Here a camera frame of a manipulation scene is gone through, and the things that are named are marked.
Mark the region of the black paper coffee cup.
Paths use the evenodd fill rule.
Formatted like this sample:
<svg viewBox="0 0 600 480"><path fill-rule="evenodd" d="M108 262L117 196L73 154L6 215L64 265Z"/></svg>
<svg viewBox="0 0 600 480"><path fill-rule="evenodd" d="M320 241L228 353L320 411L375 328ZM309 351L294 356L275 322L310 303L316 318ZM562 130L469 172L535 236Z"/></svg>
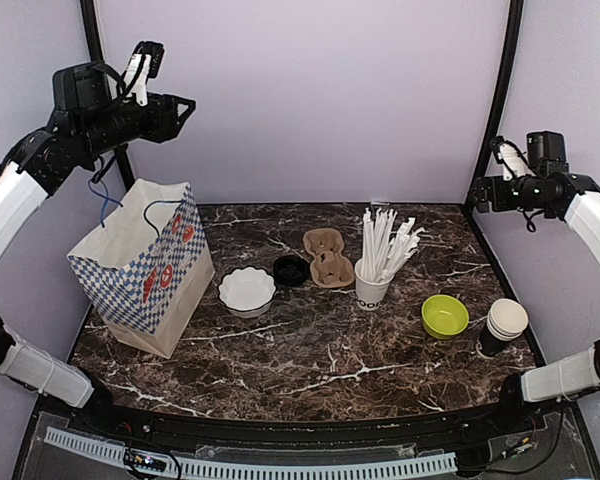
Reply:
<svg viewBox="0 0 600 480"><path fill-rule="evenodd" d="M477 354L482 358L495 357L518 338L528 324L528 313L521 304L507 298L496 300L476 342Z"/></svg>

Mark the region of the black coffee cup lid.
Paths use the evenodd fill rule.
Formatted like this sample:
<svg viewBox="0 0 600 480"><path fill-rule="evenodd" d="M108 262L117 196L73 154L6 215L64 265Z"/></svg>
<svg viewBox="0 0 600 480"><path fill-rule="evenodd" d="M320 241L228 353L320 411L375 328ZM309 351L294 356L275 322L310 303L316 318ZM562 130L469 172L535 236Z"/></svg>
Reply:
<svg viewBox="0 0 600 480"><path fill-rule="evenodd" d="M297 255L277 258L273 264L273 277L277 285L298 287L309 278L309 263Z"/></svg>

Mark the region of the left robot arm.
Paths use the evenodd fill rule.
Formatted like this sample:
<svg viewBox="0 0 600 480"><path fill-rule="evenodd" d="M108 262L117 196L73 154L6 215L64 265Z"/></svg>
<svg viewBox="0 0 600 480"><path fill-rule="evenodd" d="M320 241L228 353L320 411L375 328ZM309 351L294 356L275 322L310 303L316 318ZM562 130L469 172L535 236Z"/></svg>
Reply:
<svg viewBox="0 0 600 480"><path fill-rule="evenodd" d="M48 124L23 137L0 166L0 259L27 220L73 170L92 171L104 153L135 139L176 138L196 109L192 99L133 92L103 62L59 70L52 77ZM0 317L0 374L42 395L82 409L100 436L121 427L110 391L95 377L54 358L7 328Z"/></svg>

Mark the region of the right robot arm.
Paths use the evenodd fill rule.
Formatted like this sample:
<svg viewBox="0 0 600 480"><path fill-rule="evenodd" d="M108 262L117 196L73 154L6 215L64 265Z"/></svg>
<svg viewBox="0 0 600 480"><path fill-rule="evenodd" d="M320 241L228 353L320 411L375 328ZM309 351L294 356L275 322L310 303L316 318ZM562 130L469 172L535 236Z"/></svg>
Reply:
<svg viewBox="0 0 600 480"><path fill-rule="evenodd" d="M558 219L576 233L600 265L600 186L569 170L562 134L531 132L526 149L497 136L489 142L499 176L473 180L469 203L481 213L517 211L530 231L533 216ZM529 416L529 405L571 400L600 391L600 339L588 349L546 366L508 377L490 424L501 434L514 432Z"/></svg>

